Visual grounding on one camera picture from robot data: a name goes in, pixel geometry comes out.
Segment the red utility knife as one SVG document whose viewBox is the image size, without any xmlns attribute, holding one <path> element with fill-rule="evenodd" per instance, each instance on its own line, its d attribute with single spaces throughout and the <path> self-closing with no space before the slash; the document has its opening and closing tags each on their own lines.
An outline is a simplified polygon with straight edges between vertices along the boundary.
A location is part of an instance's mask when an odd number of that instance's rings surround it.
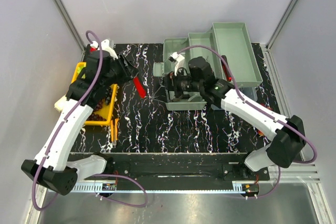
<svg viewBox="0 0 336 224">
<path fill-rule="evenodd" d="M 135 86 L 140 98 L 144 99 L 146 97 L 146 90 L 143 87 L 139 77 L 135 77 L 133 79 L 133 83 L 134 83 L 134 86 Z"/>
</svg>

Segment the clear grey plastic toolbox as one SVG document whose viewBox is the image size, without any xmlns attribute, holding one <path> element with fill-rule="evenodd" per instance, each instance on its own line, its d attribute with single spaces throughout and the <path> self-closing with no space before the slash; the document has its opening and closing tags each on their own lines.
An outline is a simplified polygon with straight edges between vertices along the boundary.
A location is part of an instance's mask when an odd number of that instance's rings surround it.
<svg viewBox="0 0 336 224">
<path fill-rule="evenodd" d="M 214 22 L 205 33 L 189 33 L 186 38 L 167 38 L 163 43 L 163 61 L 155 63 L 153 75 L 162 78 L 169 73 L 176 76 L 191 74 L 193 80 L 204 78 L 207 85 L 215 79 L 226 77 L 222 69 L 227 57 L 228 72 L 239 90 L 251 98 L 257 99 L 255 88 L 262 83 L 262 77 L 257 66 L 246 24 Z M 166 90 L 165 105 L 169 111 L 202 110 L 206 105 L 199 92 L 184 92 L 189 94 L 188 100 L 171 102 L 174 92 Z"/>
</svg>

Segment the black claw hammer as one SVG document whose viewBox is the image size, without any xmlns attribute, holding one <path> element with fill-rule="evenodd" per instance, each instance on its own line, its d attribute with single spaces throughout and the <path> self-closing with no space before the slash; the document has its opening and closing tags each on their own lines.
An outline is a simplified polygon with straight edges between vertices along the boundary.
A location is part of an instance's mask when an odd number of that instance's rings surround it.
<svg viewBox="0 0 336 224">
<path fill-rule="evenodd" d="M 190 98 L 189 94 L 184 94 L 184 93 L 178 93 L 178 94 L 173 94 L 170 101 L 171 102 L 181 102 L 182 100 L 188 100 Z"/>
</svg>

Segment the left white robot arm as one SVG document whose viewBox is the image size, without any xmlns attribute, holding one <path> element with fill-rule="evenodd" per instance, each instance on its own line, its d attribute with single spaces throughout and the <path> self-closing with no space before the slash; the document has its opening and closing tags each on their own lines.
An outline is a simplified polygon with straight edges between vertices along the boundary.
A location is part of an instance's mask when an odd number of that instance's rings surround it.
<svg viewBox="0 0 336 224">
<path fill-rule="evenodd" d="M 107 89 L 133 81 L 140 97 L 146 96 L 138 69 L 123 54 L 117 54 L 109 39 L 93 41 L 86 51 L 86 66 L 69 86 L 61 115 L 47 142 L 34 159 L 23 161 L 21 170 L 35 184 L 67 195 L 77 181 L 97 174 L 109 179 L 113 161 L 96 153 L 74 162 L 68 161 L 71 148 L 85 121 L 105 97 Z"/>
</svg>

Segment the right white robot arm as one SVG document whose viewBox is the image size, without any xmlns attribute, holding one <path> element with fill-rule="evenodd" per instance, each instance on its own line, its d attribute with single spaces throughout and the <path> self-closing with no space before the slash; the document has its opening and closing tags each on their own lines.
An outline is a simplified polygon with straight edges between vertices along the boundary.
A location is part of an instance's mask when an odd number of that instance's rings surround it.
<svg viewBox="0 0 336 224">
<path fill-rule="evenodd" d="M 216 77 L 202 56 L 190 59 L 187 68 L 184 61 L 181 54 L 174 52 L 169 57 L 170 70 L 166 71 L 161 62 L 153 67 L 153 75 L 163 79 L 169 111 L 196 111 L 213 105 L 260 130 L 271 142 L 246 156 L 238 168 L 243 179 L 252 179 L 267 166 L 288 168 L 292 164 L 306 144 L 301 118 L 287 118 L 245 96 L 230 82 Z"/>
</svg>

